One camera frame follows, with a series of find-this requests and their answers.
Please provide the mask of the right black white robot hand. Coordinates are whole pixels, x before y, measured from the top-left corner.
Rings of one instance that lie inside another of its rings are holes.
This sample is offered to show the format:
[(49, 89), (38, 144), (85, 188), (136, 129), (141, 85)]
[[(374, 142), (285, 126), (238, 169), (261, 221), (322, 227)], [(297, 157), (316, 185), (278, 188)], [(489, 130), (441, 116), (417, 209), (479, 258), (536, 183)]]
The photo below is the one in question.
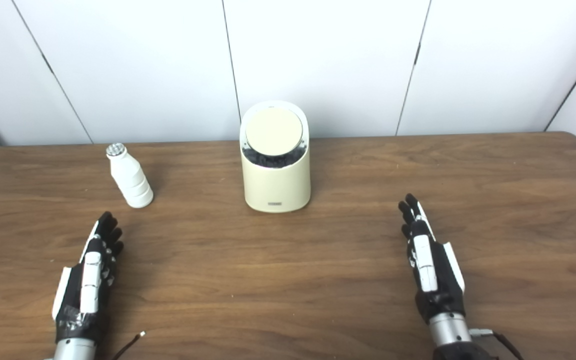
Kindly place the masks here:
[(421, 202), (411, 193), (398, 203), (407, 260), (413, 269), (417, 310), (425, 323), (441, 313), (466, 316), (466, 283), (450, 243), (437, 241)]

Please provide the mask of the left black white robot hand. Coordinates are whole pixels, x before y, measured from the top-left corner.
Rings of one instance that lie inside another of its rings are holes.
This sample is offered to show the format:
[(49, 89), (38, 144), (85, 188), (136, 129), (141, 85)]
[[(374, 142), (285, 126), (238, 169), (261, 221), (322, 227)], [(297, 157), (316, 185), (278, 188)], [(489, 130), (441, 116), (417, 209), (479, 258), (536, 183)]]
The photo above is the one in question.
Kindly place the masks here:
[(65, 267), (55, 295), (55, 342), (73, 338), (98, 346), (110, 326), (109, 299), (124, 249), (118, 219), (106, 211), (94, 223), (78, 264)]

